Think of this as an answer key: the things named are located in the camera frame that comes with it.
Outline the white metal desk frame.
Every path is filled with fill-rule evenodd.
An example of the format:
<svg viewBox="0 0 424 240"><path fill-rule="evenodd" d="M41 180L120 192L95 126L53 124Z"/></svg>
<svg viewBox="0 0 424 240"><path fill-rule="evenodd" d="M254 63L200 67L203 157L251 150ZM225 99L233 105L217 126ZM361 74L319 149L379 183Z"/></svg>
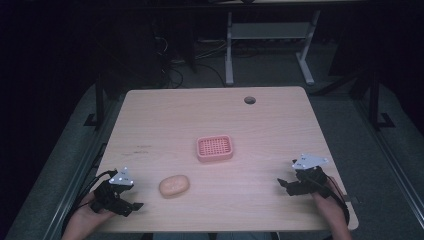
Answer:
<svg viewBox="0 0 424 240"><path fill-rule="evenodd" d="M278 40L303 39L303 48L296 53L297 63L307 85L314 85L315 80L307 63L307 55L314 37L320 10L316 10L309 22L283 23L236 23L232 13L227 14L227 34L225 53L225 85L234 84L232 44L235 40Z"/></svg>

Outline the pink plastic soap dish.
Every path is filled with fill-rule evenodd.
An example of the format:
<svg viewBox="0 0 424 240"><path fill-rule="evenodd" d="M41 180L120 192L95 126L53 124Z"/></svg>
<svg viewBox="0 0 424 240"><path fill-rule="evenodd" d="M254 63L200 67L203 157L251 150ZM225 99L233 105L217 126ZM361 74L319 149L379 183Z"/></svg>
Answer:
<svg viewBox="0 0 424 240"><path fill-rule="evenodd" d="M233 144L228 135L208 136L196 141L197 159L200 162L229 160L233 157Z"/></svg>

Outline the black metal stand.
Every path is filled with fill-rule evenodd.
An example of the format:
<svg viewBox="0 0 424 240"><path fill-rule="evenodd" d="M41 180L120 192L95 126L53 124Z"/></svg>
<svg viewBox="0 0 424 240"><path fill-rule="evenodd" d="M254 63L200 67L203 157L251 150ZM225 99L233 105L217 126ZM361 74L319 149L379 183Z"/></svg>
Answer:
<svg viewBox="0 0 424 240"><path fill-rule="evenodd" d="M381 128L394 128L395 125L387 113L379 112L380 77L377 71L371 74L369 86L368 119L372 127L379 131Z"/></svg>
<svg viewBox="0 0 424 240"><path fill-rule="evenodd" d="M95 84L95 112L87 116L84 125L99 130L105 118L104 82L101 75L96 78Z"/></svg>

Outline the person's right hand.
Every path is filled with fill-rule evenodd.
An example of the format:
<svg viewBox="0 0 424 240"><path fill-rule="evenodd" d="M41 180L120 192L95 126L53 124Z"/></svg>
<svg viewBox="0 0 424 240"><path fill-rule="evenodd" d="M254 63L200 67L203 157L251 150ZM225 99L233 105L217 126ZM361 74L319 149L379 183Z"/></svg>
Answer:
<svg viewBox="0 0 424 240"><path fill-rule="evenodd" d="M333 197L324 198L319 193L312 193L311 196L333 232L347 230L344 212Z"/></svg>

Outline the aluminium rail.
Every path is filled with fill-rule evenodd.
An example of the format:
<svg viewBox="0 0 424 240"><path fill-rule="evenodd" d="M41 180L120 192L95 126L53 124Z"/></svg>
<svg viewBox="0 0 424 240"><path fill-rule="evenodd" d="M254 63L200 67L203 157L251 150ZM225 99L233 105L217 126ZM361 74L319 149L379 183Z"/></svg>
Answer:
<svg viewBox="0 0 424 240"><path fill-rule="evenodd" d="M63 221L86 182L96 173L92 165L109 140L122 101L106 99L102 104L104 119L97 126L97 103L93 98L81 100L49 159L46 175L51 186L45 197L56 199L57 204L41 240L60 239Z"/></svg>
<svg viewBox="0 0 424 240"><path fill-rule="evenodd" d="M354 104L424 228L424 137L396 101L382 103L376 124L371 123L364 101Z"/></svg>

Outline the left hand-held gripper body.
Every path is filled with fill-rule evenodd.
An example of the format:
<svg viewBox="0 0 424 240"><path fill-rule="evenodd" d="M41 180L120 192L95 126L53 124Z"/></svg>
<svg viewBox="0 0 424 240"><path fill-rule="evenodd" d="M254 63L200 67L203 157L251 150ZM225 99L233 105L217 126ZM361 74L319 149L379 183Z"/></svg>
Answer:
<svg viewBox="0 0 424 240"><path fill-rule="evenodd" d="M120 194L132 189L133 186L134 181L129 176L127 167L121 170L114 170L110 178L104 180L94 190L95 200L90 205L91 209L96 213L104 209L115 214L118 214L123 209L131 209L131 203L122 199Z"/></svg>

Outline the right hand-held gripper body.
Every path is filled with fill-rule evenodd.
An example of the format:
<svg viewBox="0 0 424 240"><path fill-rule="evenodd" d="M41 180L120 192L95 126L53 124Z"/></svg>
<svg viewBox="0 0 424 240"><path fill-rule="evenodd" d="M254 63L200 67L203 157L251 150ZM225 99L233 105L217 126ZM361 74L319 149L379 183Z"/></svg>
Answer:
<svg viewBox="0 0 424 240"><path fill-rule="evenodd" d="M329 160L325 157L301 154L292 164L297 181L289 183L289 186L285 188L295 189L295 196L319 193L322 197L328 197L329 193L325 187L327 175L321 168L322 165L328 162Z"/></svg>

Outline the person's left hand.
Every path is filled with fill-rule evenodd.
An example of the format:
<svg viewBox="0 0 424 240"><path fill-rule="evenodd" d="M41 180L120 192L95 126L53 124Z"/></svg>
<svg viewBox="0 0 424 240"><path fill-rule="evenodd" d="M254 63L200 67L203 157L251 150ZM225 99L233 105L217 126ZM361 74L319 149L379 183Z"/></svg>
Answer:
<svg viewBox="0 0 424 240"><path fill-rule="evenodd" d="M69 227L80 233L90 234L115 216L115 213L104 209L100 210L98 213L94 212L90 207L90 203L94 200L95 195L93 192L88 193L81 200L79 208L72 215L68 223Z"/></svg>

